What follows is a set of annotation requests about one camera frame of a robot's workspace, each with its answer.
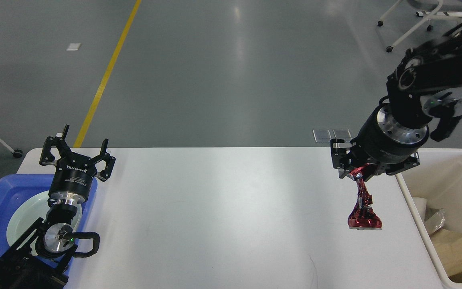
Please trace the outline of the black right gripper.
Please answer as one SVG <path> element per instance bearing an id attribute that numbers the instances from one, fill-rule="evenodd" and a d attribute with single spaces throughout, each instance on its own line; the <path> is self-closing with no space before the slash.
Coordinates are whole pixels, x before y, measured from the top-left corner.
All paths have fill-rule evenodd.
<path id="1" fill-rule="evenodd" d="M 377 106 L 353 143 L 330 140 L 332 166 L 339 178 L 363 179 L 396 175 L 420 165 L 416 152 L 429 138 L 429 127 L 407 128 L 392 115 L 390 106 Z"/>

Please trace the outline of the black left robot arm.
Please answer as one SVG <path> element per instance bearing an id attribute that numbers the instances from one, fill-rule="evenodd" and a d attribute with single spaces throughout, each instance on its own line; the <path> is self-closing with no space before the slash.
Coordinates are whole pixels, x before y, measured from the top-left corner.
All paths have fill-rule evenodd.
<path id="1" fill-rule="evenodd" d="M 88 258 L 99 250 L 100 236 L 77 231 L 73 219 L 88 201 L 94 179 L 110 178 L 116 158 L 107 151 L 108 139 L 96 156 L 73 152 L 65 140 L 68 130 L 65 126 L 61 135 L 44 142 L 39 163 L 55 167 L 49 210 L 0 256 L 0 289 L 62 289 L 71 259 Z"/>

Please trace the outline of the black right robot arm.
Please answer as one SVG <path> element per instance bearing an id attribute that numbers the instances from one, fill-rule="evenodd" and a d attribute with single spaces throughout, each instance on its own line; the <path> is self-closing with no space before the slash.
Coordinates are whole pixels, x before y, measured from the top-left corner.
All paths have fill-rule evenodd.
<path id="1" fill-rule="evenodd" d="M 368 181 L 409 170 L 420 164 L 417 150 L 429 138 L 440 142 L 451 135 L 462 119 L 462 23 L 408 49 L 386 88 L 356 137 L 330 140 L 340 179 L 361 174 Z"/>

